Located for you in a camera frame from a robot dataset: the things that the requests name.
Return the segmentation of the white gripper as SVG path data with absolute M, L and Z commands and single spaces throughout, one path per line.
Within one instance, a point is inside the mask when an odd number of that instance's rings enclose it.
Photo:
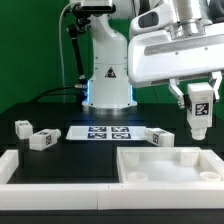
M 224 23 L 202 25 L 204 33 L 173 39 L 168 25 L 171 13 L 148 11 L 131 22 L 128 47 L 129 82 L 135 88 L 169 81 L 169 91 L 180 109 L 185 107 L 179 80 L 209 74 L 210 102 L 219 102 L 224 71 Z

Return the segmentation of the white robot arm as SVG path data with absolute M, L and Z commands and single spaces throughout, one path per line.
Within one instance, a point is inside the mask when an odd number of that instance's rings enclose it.
M 81 0 L 94 73 L 85 105 L 133 108 L 133 88 L 224 71 L 224 0 Z

